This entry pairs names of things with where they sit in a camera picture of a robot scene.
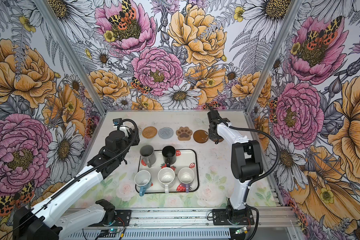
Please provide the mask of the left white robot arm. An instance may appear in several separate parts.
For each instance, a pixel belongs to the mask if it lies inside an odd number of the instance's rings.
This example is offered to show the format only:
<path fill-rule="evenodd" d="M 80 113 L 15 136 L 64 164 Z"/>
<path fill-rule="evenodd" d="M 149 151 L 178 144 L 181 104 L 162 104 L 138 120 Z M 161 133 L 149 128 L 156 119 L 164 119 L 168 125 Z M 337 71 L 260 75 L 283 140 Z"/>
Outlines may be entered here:
<path fill-rule="evenodd" d="M 14 240 L 58 240 L 85 227 L 111 226 L 116 220 L 115 207 L 107 200 L 64 216 L 66 210 L 92 187 L 105 180 L 122 162 L 132 146 L 139 144 L 137 124 L 119 119 L 116 129 L 105 139 L 105 146 L 75 177 L 40 203 L 18 210 L 13 217 Z"/>

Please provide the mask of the cork paw print coaster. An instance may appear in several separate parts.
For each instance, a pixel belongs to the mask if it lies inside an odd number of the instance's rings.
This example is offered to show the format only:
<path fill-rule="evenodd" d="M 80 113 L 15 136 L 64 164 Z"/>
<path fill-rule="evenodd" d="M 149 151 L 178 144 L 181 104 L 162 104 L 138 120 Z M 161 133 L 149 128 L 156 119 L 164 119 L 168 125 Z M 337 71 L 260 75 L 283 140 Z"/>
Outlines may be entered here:
<path fill-rule="evenodd" d="M 180 127 L 175 133 L 179 141 L 189 141 L 193 135 L 189 127 Z"/>

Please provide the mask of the grey-blue woven round coaster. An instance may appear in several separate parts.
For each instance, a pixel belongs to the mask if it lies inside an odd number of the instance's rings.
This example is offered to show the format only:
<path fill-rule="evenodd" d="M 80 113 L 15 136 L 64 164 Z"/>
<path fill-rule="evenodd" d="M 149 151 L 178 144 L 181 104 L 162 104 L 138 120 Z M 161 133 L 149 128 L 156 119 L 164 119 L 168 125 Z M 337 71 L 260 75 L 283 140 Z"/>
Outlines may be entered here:
<path fill-rule="evenodd" d="M 170 127 L 164 127 L 158 131 L 158 136 L 164 140 L 170 139 L 173 136 L 173 134 L 174 131 Z"/>

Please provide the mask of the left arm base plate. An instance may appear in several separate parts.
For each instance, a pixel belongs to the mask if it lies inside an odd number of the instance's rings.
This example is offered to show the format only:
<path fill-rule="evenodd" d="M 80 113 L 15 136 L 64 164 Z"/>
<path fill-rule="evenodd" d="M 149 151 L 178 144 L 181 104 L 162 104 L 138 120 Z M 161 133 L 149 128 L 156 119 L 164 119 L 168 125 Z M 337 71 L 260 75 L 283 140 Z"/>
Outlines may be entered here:
<path fill-rule="evenodd" d="M 107 226 L 128 227 L 131 220 L 132 210 L 114 210 L 108 214 Z"/>

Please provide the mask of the rattan wicker round coaster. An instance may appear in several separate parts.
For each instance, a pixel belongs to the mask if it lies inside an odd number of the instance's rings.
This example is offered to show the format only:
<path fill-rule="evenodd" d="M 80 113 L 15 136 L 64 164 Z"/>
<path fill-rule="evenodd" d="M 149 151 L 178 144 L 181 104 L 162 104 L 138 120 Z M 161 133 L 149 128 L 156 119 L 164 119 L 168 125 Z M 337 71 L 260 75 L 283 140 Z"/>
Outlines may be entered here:
<path fill-rule="evenodd" d="M 157 132 L 157 128 L 149 126 L 142 130 L 142 136 L 146 139 L 152 139 L 157 135 Z"/>

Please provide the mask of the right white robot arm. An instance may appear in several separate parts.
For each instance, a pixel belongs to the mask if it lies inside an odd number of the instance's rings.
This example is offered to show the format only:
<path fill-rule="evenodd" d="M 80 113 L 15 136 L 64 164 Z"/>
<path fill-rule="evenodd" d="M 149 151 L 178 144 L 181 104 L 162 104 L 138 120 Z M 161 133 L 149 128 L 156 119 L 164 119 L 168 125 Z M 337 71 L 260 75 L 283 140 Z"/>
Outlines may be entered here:
<path fill-rule="evenodd" d="M 210 105 L 209 137 L 218 144 L 221 141 L 231 145 L 231 170 L 236 179 L 234 192 L 228 200 L 227 209 L 231 213 L 243 211 L 247 208 L 247 197 L 251 187 L 251 181 L 263 173 L 263 161 L 260 143 L 250 140 L 240 132 L 254 132 L 253 129 L 232 126 L 227 118 L 222 118 L 219 112 Z"/>

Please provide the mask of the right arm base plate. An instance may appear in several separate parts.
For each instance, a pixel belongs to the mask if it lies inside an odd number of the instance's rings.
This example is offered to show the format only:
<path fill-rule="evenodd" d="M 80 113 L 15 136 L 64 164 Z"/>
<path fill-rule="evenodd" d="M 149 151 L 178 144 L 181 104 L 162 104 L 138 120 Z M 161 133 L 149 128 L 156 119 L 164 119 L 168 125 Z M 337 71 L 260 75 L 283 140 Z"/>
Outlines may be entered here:
<path fill-rule="evenodd" d="M 215 226 L 253 226 L 255 224 L 254 215 L 249 208 L 242 210 L 213 209 L 212 218 Z"/>

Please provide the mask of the scratched brown wooden round coaster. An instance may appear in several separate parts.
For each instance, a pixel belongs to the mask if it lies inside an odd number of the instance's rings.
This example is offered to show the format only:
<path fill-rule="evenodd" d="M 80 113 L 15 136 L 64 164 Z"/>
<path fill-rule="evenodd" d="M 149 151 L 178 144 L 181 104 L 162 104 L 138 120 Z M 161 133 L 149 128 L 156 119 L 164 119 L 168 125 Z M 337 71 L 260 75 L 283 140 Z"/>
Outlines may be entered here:
<path fill-rule="evenodd" d="M 197 130 L 194 132 L 193 138 L 197 143 L 204 144 L 209 140 L 209 134 L 204 130 Z"/>

